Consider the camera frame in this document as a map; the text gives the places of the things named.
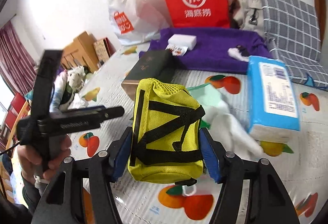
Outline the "person's left hand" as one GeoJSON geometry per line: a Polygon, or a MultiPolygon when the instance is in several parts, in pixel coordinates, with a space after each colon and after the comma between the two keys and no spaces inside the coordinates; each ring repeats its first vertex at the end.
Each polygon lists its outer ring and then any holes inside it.
{"type": "MultiPolygon", "coordinates": [[[[71,139],[68,135],[65,135],[64,139],[61,142],[61,151],[55,159],[51,160],[48,163],[48,170],[43,173],[43,179],[49,181],[56,174],[56,171],[64,160],[64,158],[70,156],[71,145],[71,139]]],[[[22,169],[22,177],[34,185],[36,182],[34,178],[35,169],[38,165],[42,164],[42,158],[37,153],[37,151],[30,145],[18,145],[16,150],[18,154],[19,163],[22,169]]]]}

